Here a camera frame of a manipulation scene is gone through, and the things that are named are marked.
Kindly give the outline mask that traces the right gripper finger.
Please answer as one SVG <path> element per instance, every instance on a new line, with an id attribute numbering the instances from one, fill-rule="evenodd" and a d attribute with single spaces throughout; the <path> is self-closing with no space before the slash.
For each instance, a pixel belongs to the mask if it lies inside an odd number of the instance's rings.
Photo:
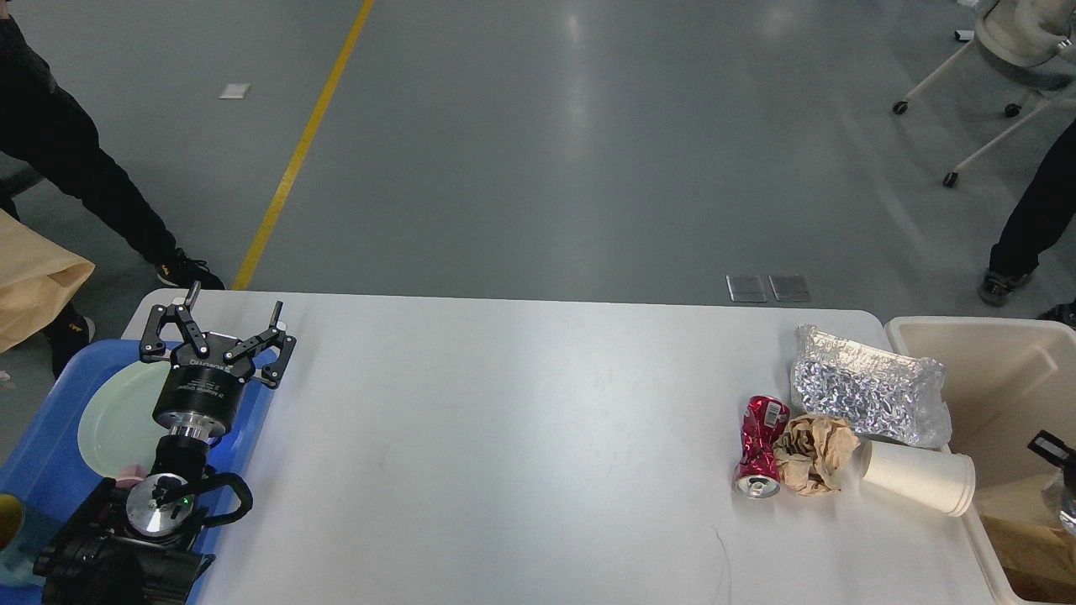
<path id="1" fill-rule="evenodd" d="M 1075 470 L 1075 450 L 1049 430 L 1039 430 L 1027 448 L 1060 470 Z"/>

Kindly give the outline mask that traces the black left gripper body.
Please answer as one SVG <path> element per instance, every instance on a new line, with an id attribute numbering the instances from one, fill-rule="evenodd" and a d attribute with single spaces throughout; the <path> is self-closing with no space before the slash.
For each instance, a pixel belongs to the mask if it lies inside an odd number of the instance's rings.
<path id="1" fill-rule="evenodd" d="M 254 357 L 266 346 L 226 353 L 242 344 L 227 334 L 207 334 L 208 357 L 200 358 L 189 342 L 183 342 L 165 356 L 164 348 L 151 352 L 151 360 L 164 360 L 170 369 L 151 417 L 162 428 L 199 426 L 201 439 L 222 437 L 232 430 L 246 383 L 256 371 Z"/>

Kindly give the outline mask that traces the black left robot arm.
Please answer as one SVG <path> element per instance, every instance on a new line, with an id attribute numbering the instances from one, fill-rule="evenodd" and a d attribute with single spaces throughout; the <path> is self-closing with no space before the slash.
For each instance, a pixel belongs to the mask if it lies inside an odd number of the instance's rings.
<path id="1" fill-rule="evenodd" d="M 246 339 L 200 329 L 200 290 L 150 311 L 139 358 L 169 367 L 151 410 L 164 436 L 146 477 L 102 479 L 38 555 L 44 604 L 184 604 L 214 560 L 193 548 L 200 534 L 253 507 L 245 479 L 208 459 L 233 430 L 245 389 L 279 386 L 297 340 L 280 320 L 283 302 Z"/>

